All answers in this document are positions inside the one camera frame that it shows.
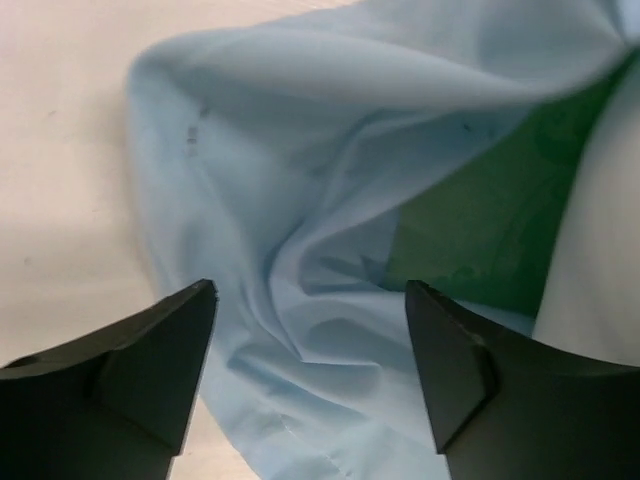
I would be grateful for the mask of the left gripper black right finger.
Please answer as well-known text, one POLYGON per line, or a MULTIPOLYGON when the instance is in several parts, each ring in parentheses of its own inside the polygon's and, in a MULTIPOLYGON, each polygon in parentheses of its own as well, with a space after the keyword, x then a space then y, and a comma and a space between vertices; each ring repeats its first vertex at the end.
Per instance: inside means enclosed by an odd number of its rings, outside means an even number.
POLYGON ((436 450, 454 479, 639 475, 639 371, 575 355, 421 281, 405 310, 436 450))

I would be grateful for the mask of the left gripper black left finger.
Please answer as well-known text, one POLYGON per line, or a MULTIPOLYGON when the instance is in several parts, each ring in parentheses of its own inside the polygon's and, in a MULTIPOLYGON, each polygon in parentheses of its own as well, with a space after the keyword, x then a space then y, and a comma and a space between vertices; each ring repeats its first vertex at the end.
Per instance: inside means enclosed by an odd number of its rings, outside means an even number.
POLYGON ((1 369, 4 479, 165 479, 182 452, 218 295, 200 280, 1 369))

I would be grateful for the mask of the white pillow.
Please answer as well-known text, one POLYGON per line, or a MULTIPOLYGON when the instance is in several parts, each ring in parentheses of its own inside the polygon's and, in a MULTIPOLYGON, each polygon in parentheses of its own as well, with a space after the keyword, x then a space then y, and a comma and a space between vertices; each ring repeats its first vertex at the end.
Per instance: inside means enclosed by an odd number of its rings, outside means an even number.
POLYGON ((639 66, 591 134, 561 222, 536 340, 639 363, 639 66))

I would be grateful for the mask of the light blue pillowcase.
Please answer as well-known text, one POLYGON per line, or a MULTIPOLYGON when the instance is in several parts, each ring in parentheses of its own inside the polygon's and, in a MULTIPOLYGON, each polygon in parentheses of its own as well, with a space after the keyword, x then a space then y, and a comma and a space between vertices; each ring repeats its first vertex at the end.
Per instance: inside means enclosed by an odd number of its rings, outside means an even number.
POLYGON ((202 394, 259 477, 454 479, 407 284, 548 345, 561 222, 633 64, 635 1, 361 1, 138 57, 140 232, 163 293, 217 284, 202 394))

